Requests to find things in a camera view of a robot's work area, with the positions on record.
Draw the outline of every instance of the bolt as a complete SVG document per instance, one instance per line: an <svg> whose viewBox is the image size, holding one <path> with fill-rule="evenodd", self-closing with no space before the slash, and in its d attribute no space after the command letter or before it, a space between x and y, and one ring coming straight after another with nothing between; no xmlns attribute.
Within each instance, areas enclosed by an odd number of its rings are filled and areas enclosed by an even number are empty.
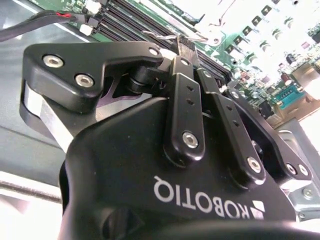
<svg viewBox="0 0 320 240"><path fill-rule="evenodd" d="M232 91L231 94L232 94L232 96L234 96L234 98L236 98L236 99L239 98L238 93L236 93L235 91Z"/></svg>
<svg viewBox="0 0 320 240"><path fill-rule="evenodd" d="M247 160L250 168L253 171L255 171L257 174L261 173L261 165L259 164L259 162L256 159L254 159L252 156L250 156L246 160Z"/></svg>
<svg viewBox="0 0 320 240"><path fill-rule="evenodd" d="M304 213L300 212L300 213L299 213L299 217L300 217L301 219L304 219L304 218L306 217L306 215L305 215Z"/></svg>
<svg viewBox="0 0 320 240"><path fill-rule="evenodd" d="M182 140L191 149L195 149L199 145L196 136L187 131L182 134Z"/></svg>
<svg viewBox="0 0 320 240"><path fill-rule="evenodd" d="M309 189L309 188L304 188L302 190L302 193L303 193L303 196L308 200L310 200L310 199L312 199L314 197L314 194L313 194L312 190Z"/></svg>
<svg viewBox="0 0 320 240"><path fill-rule="evenodd" d="M95 84L95 81L85 74L78 74L74 79L79 86L84 88L90 88Z"/></svg>
<svg viewBox="0 0 320 240"><path fill-rule="evenodd" d="M308 176L308 175L309 175L307 169L306 169L303 165L299 164L298 166L299 166L299 169L300 169L300 171L301 171L301 173L302 173L303 175L305 175L305 176Z"/></svg>
<svg viewBox="0 0 320 240"><path fill-rule="evenodd" d="M186 66L189 65L189 62L187 60L183 59L183 58L181 58L181 62Z"/></svg>
<svg viewBox="0 0 320 240"><path fill-rule="evenodd" d="M289 169L290 173L292 173L293 175L297 175L296 169L290 163L287 163L286 167Z"/></svg>
<svg viewBox="0 0 320 240"><path fill-rule="evenodd" d="M157 56L159 54L159 52L157 50L155 50L154 48L150 47L149 48L149 52L152 54L152 55L155 55Z"/></svg>
<svg viewBox="0 0 320 240"><path fill-rule="evenodd" d="M207 71L203 71L203 74L204 74L207 78L211 78L210 73L208 73Z"/></svg>
<svg viewBox="0 0 320 240"><path fill-rule="evenodd" d="M47 65L50 68L61 68L64 65L64 61L54 55L46 55L42 58L45 65Z"/></svg>

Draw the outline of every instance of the electronic component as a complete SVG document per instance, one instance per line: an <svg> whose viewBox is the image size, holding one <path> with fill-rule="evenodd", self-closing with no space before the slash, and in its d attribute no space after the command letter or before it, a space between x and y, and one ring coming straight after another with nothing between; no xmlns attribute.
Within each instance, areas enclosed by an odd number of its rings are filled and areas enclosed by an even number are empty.
<svg viewBox="0 0 320 240"><path fill-rule="evenodd" d="M266 16L270 11L272 10L272 8L268 5L266 5L262 10L261 13L263 16Z"/></svg>
<svg viewBox="0 0 320 240"><path fill-rule="evenodd" d="M312 36L312 39L319 44L320 43L320 31L318 31L315 35Z"/></svg>
<svg viewBox="0 0 320 240"><path fill-rule="evenodd" d="M266 90L266 92L269 93L269 94L272 94L275 90L276 89L273 86L271 86Z"/></svg>
<svg viewBox="0 0 320 240"><path fill-rule="evenodd" d="M225 50L231 57L233 57L236 61L239 61L241 59L243 59L245 56L243 55L243 53L241 53L240 51L238 51L234 46L229 45L226 50Z"/></svg>
<svg viewBox="0 0 320 240"><path fill-rule="evenodd" d="M263 42L261 45L260 45L260 48L264 51L264 52L267 52L268 49L271 48L271 45L267 42Z"/></svg>
<svg viewBox="0 0 320 240"><path fill-rule="evenodd" d="M241 70L239 67L236 67L232 70L233 73L233 78L234 79L239 79L241 77Z"/></svg>
<svg viewBox="0 0 320 240"><path fill-rule="evenodd" d="M294 20L292 18L288 18L287 20L284 21L284 24L291 29L292 25L294 24Z"/></svg>
<svg viewBox="0 0 320 240"><path fill-rule="evenodd" d="M275 99L281 103L280 109L285 109L291 104L293 104L296 100L300 99L305 95L304 92L298 91L295 85L290 85L286 89L280 91L277 95L275 95Z"/></svg>
<svg viewBox="0 0 320 240"><path fill-rule="evenodd" d="M296 58L290 53L285 57L285 60L287 61L288 64L292 64L294 63L296 60Z"/></svg>
<svg viewBox="0 0 320 240"><path fill-rule="evenodd" d="M267 119L275 114L267 100L259 104L259 112L264 119Z"/></svg>
<svg viewBox="0 0 320 240"><path fill-rule="evenodd" d="M275 38L276 40L279 40L282 35L283 35L283 32L280 31L279 29L276 29L276 30L272 33L272 36L274 36L274 38Z"/></svg>
<svg viewBox="0 0 320 240"><path fill-rule="evenodd" d="M292 75L309 95L320 100L320 74L310 63L304 63Z"/></svg>
<svg viewBox="0 0 320 240"><path fill-rule="evenodd" d="M292 84L292 80L287 73L283 72L280 77L286 86Z"/></svg>
<svg viewBox="0 0 320 240"><path fill-rule="evenodd" d="M261 80L261 82L263 82L264 84L267 84L268 82L270 82L270 77L265 76L265 77Z"/></svg>
<svg viewBox="0 0 320 240"><path fill-rule="evenodd" d="M259 98L259 94L256 91L254 91L253 93L251 93L251 97L253 99L257 99L257 98Z"/></svg>
<svg viewBox="0 0 320 240"><path fill-rule="evenodd" d="M97 14L101 9L101 3L94 0L86 0L85 8L93 14Z"/></svg>
<svg viewBox="0 0 320 240"><path fill-rule="evenodd" d="M250 52L250 50L252 49L252 47L241 36L237 36L233 40L233 42L235 43L235 45L237 45L237 47L245 52Z"/></svg>
<svg viewBox="0 0 320 240"><path fill-rule="evenodd" d="M82 24L79 28L79 31L86 36L90 36L93 31L93 27L86 24Z"/></svg>
<svg viewBox="0 0 320 240"><path fill-rule="evenodd" d="M254 19L252 19L252 24L256 27L260 22L261 22L262 18L259 16L256 16Z"/></svg>

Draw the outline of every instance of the green circuit board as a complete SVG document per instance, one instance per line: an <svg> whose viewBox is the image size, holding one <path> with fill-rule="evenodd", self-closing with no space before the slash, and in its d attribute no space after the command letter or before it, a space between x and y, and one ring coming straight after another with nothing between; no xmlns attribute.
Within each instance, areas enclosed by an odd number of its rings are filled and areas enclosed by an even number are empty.
<svg viewBox="0 0 320 240"><path fill-rule="evenodd" d="M86 0L30 1L43 9L74 12L81 12L86 5ZM292 73L304 63L310 63L320 71L316 64L320 58L320 45L312 39L320 31L319 0L308 0L307 3L291 0L224 0L224 7L212 14L218 16L217 20L208 20L210 14L205 6L201 19L184 11L176 1L126 2L176 35L208 38L207 42L195 42L196 47L232 71L233 79L228 87L238 89L256 109L264 101L285 109L302 98L304 89ZM113 1L110 1L110 5L119 8ZM112 19L122 24L121 20ZM92 37L101 42L110 41L101 33Z"/></svg>

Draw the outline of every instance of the hole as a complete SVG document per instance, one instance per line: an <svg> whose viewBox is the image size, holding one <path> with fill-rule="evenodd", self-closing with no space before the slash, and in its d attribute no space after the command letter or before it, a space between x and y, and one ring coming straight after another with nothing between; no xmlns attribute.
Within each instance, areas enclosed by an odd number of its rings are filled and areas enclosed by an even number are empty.
<svg viewBox="0 0 320 240"><path fill-rule="evenodd" d="M167 84L165 82L160 81L160 84L159 84L159 89L160 90L164 89L166 86L167 86Z"/></svg>
<svg viewBox="0 0 320 240"><path fill-rule="evenodd" d="M233 124L236 126L236 127L239 127L240 125L239 125L239 123L237 122L237 121L233 121Z"/></svg>
<svg viewBox="0 0 320 240"><path fill-rule="evenodd" d="M186 102L192 106L195 105L195 103L190 98L187 98Z"/></svg>
<svg viewBox="0 0 320 240"><path fill-rule="evenodd" d="M186 88L189 89L191 92L194 90L194 88L191 86L186 86Z"/></svg>
<svg viewBox="0 0 320 240"><path fill-rule="evenodd" d="M254 166L255 168L258 168L258 167L259 167L258 164L257 164L255 161L253 161L251 164L252 164L252 166Z"/></svg>
<svg viewBox="0 0 320 240"><path fill-rule="evenodd" d="M150 52L152 55L154 55L154 56L157 56L157 55L159 54L158 51L155 50L155 49L152 48L152 47L149 48L149 52Z"/></svg>
<svg viewBox="0 0 320 240"><path fill-rule="evenodd" d="M187 136L186 139L188 140L188 142L189 142L190 144L193 144L193 143L194 143L194 140L193 140L193 138L192 138L191 136Z"/></svg>
<svg viewBox="0 0 320 240"><path fill-rule="evenodd" d="M186 66L189 65L189 62L187 60L183 59L183 58L181 58L181 62Z"/></svg>
<svg viewBox="0 0 320 240"><path fill-rule="evenodd" d="M86 79L86 78L82 78L82 79L81 79L81 82L84 83L84 84L88 84L88 83L89 83L89 80Z"/></svg>
<svg viewBox="0 0 320 240"><path fill-rule="evenodd" d="M58 65L59 64L59 62L57 60L55 60L55 59L50 59L49 63L53 64L53 65Z"/></svg>

